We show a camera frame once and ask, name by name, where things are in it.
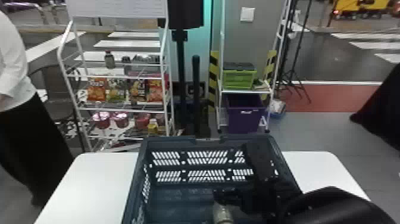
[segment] light switch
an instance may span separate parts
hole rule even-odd
[[[245,22],[253,22],[254,10],[255,8],[242,7],[242,12],[240,13],[240,20]]]

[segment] purple bin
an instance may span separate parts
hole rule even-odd
[[[259,94],[227,94],[228,133],[256,132],[265,106]]]

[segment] red floor mat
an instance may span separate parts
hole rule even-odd
[[[301,99],[291,88],[283,91],[280,98],[286,102],[288,112],[356,112],[379,86],[352,85],[305,85],[312,102],[309,104],[304,93]]]

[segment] black pants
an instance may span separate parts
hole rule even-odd
[[[37,94],[0,112],[0,164],[35,198],[45,203],[72,161],[63,136]]]

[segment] bottle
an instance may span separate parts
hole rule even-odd
[[[122,62],[122,63],[125,63],[125,65],[124,65],[124,74],[125,74],[126,76],[128,76],[128,75],[129,75],[129,72],[132,71],[132,66],[131,66],[131,65],[128,65],[128,64],[131,63],[131,62],[130,62],[129,56],[123,56],[122,59],[121,59],[121,62]]]
[[[115,59],[114,56],[111,54],[111,51],[109,50],[105,51],[104,61],[105,61],[105,66],[108,69],[115,68]]]

